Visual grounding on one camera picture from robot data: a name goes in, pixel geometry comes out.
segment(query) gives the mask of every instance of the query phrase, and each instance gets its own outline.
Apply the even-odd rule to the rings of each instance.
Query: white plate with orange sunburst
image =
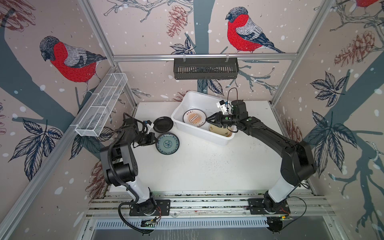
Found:
[[[201,127],[205,123],[207,116],[205,113],[199,109],[190,109],[184,113],[183,120],[185,123],[188,123],[195,127]]]

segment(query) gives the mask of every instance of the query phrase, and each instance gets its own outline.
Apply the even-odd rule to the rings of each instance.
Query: black plate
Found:
[[[153,129],[158,133],[165,133],[172,129],[173,121],[169,117],[160,117],[153,122]]]

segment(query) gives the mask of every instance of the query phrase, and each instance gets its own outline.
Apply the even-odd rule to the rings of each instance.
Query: white table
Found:
[[[245,103],[249,116],[257,117],[281,133],[267,101]],[[140,103],[135,118],[153,122],[161,116],[170,117],[179,104]],[[159,153],[155,145],[133,149],[138,177],[152,191],[262,192],[272,187],[280,175],[281,157],[241,131],[225,147],[181,132],[175,124],[170,132],[180,140],[178,151],[172,155]],[[110,192],[125,192],[125,189],[112,186]]]

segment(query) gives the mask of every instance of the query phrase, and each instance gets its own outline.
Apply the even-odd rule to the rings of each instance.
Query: black mounting plate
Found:
[[[271,214],[264,209],[263,200],[264,200],[263,198],[250,198],[250,199],[248,199],[248,206],[249,207],[247,207],[247,210],[249,210],[251,212],[251,215]],[[287,213],[291,213],[291,210],[289,209],[289,206],[288,206],[286,200],[284,200],[283,204],[281,205],[281,208],[285,212],[282,210],[278,210],[274,214],[287,215]]]
[[[161,209],[161,215],[162,216],[169,216],[169,208],[170,208],[170,200],[156,200],[156,205],[160,207]],[[129,215],[131,217],[137,217],[137,216],[146,216],[142,212],[137,212],[135,208],[130,209]],[[155,210],[155,213],[152,214],[151,216],[160,216],[160,213],[158,210]]]

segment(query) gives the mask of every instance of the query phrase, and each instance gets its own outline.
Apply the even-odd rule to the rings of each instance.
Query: bird head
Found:
[[[235,7],[229,11],[225,19],[233,23],[238,16],[243,14],[248,15],[248,11],[246,10],[245,7]]]
[[[59,42],[60,41],[57,38],[53,37],[53,36],[45,37],[41,41],[41,43],[40,43],[40,51],[41,51],[41,56],[43,57],[44,61],[46,61],[48,59],[51,60],[51,61],[56,60],[53,48]]]

